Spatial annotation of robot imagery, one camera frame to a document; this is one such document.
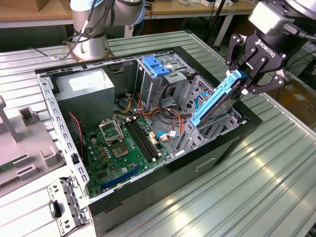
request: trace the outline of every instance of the motherboard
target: motherboard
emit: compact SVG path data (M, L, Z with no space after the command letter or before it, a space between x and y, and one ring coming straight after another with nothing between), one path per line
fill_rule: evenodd
M86 169L90 177L87 186L91 198L170 159L144 118L100 126L101 129L83 136L88 159ZM109 142L120 132L121 139Z

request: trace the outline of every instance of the pci express slot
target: pci express slot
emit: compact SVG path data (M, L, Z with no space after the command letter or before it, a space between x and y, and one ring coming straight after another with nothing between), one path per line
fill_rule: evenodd
M131 170L130 172L126 173L126 174L123 174L121 175L120 177L108 182L108 183L105 183L103 185L101 185L101 190L103 189L106 189L106 188L109 188L110 186L113 186L115 184L118 184L119 182L123 181L124 179L127 179L131 176L133 176L134 174L136 174L137 170L140 168L141 166L138 166L136 167L135 169Z
M148 162L151 162L153 158L158 158L158 153L136 122L126 124L126 128Z

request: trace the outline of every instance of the yellow wire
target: yellow wire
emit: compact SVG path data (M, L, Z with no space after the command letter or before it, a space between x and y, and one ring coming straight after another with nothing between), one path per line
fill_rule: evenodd
M132 98L129 98L129 102L128 102L128 106L127 106L126 110L122 111L123 114L126 114L129 111L130 105L131 105L131 101L132 101Z

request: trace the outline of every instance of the open computer tower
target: open computer tower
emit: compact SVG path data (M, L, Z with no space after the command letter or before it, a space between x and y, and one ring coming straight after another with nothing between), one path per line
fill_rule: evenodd
M222 162L262 122L242 102L199 126L219 81L180 47L36 71L71 169L48 187L62 236L97 236Z

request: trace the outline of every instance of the metal workbench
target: metal workbench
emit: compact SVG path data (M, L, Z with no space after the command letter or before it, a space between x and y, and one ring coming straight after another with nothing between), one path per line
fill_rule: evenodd
M223 60L193 34L110 41L117 56L172 46L182 46L216 78L224 78ZM44 51L62 56L67 48ZM0 94L7 115L30 106L57 145L34 69L72 62L52 62L30 50L0 53ZM243 101L264 122L229 159L106 236L304 236L316 222L316 135L266 94ZM45 186L65 175L66 166L0 198L0 233L58 236ZM87 226L71 236L92 232Z

